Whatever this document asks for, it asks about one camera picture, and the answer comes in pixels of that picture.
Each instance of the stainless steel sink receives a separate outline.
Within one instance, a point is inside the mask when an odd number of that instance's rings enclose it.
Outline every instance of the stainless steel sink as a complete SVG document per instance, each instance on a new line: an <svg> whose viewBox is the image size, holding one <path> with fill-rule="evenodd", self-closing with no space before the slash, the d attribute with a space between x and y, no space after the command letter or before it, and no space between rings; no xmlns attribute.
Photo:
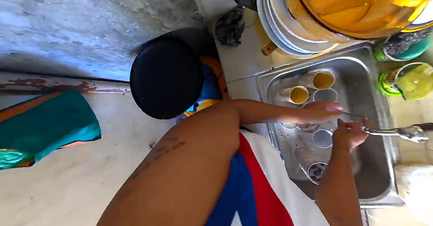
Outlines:
<svg viewBox="0 0 433 226"><path fill-rule="evenodd" d="M333 85L338 102L345 112L370 119L373 127L392 128L387 100L375 88L378 64L367 44L352 46L339 52L308 60L293 66L275 69L257 76L257 88L263 102L279 106L298 105L281 101L278 91L298 85L299 77L310 71L328 70L335 74ZM280 123L267 124L271 141L284 158L289 177L310 198L317 187L301 170L294 151L308 148L317 162L328 162L332 148L319 148L312 143L311 133L295 127L288 129ZM320 129L333 132L336 121L320 124ZM352 154L352 171L363 207L399 205L393 164L398 158L396 143L389 137L370 136Z"/></svg>

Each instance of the concrete floor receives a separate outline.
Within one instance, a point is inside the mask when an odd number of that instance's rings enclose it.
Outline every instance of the concrete floor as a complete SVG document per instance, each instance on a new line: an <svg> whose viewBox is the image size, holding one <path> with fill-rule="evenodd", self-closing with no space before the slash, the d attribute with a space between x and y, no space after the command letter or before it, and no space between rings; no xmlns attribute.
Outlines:
<svg viewBox="0 0 433 226"><path fill-rule="evenodd" d="M203 26L194 0L0 0L0 68L129 80L142 43Z"/></svg>
<svg viewBox="0 0 433 226"><path fill-rule="evenodd" d="M84 94L102 139L0 171L0 225L94 226L112 197L174 124L145 115L131 94ZM32 96L0 95L0 109Z"/></svg>

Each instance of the shirt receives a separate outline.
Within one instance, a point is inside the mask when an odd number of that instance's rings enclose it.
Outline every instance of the shirt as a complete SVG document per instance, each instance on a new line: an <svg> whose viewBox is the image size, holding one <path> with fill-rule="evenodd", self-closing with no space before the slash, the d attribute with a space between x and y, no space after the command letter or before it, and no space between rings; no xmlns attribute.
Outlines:
<svg viewBox="0 0 433 226"><path fill-rule="evenodd" d="M316 203L290 180L267 139L242 130L239 141L207 226L329 226Z"/></svg>

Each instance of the wooden handle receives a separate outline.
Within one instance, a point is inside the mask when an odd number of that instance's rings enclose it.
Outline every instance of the wooden handle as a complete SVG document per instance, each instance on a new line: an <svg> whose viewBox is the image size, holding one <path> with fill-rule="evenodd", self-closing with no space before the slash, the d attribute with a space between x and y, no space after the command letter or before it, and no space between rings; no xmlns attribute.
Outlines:
<svg viewBox="0 0 433 226"><path fill-rule="evenodd" d="M270 55L270 54L272 54L272 52L274 51L274 50L276 50L278 48L278 46L276 46L275 44L274 44L274 42L270 42L270 43L268 43L266 46L264 46L263 48L262 48L262 53L265 55L265 56L268 56L268 55Z"/></svg>

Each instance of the red stripe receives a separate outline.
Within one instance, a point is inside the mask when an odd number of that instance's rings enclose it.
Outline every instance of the red stripe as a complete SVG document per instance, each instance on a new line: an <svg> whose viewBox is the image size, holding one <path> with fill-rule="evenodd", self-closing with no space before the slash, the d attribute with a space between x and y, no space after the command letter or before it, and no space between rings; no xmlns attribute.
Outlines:
<svg viewBox="0 0 433 226"><path fill-rule="evenodd" d="M238 152L242 154L252 177L254 197L256 198L258 226L293 226L292 218L275 194L262 168L257 162L247 139L239 133L240 146Z"/></svg>

